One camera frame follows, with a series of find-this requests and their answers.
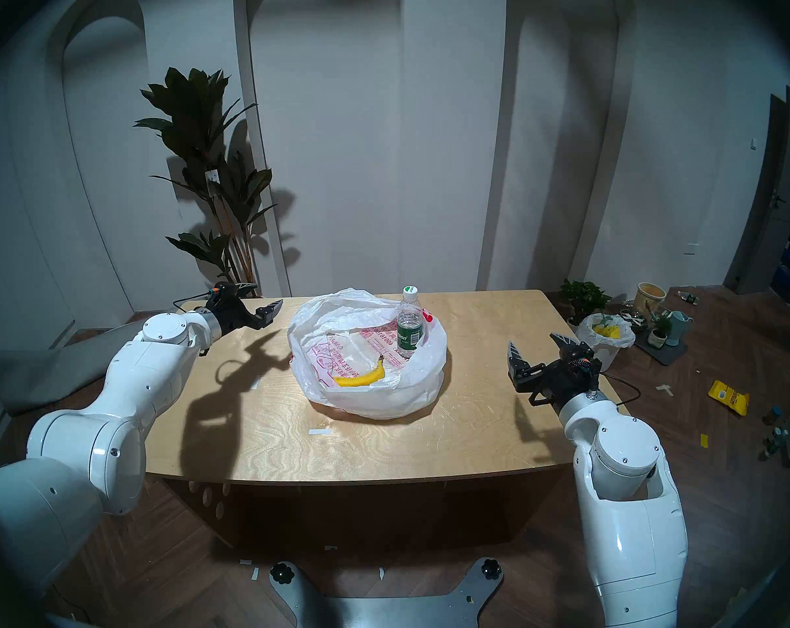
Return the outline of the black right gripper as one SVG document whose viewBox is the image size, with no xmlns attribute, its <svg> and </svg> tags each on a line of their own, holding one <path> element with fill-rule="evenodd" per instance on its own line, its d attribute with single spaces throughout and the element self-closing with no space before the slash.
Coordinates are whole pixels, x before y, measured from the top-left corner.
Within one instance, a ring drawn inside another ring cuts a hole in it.
<svg viewBox="0 0 790 628">
<path fill-rule="evenodd" d="M 529 365 L 509 341 L 508 374 L 516 392 L 529 393 L 531 406 L 549 404 L 556 412 L 579 395 L 588 402 L 602 399 L 598 382 L 602 364 L 592 357 L 592 348 L 574 336 L 551 332 L 549 337 L 558 346 L 559 359 L 548 365 Z"/>
</svg>

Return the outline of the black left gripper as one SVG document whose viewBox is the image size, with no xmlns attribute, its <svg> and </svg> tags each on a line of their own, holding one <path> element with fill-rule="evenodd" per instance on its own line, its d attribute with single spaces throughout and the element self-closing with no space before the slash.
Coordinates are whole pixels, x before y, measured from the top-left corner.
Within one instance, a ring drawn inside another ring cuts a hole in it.
<svg viewBox="0 0 790 628">
<path fill-rule="evenodd" d="M 269 303 L 258 307 L 251 313 L 244 305 L 240 294 L 257 294 L 259 285 L 252 282 L 217 282 L 209 292 L 205 307 L 217 320 L 222 336 L 248 327 L 253 330 L 266 328 L 265 323 L 273 323 L 284 301 Z"/>
</svg>

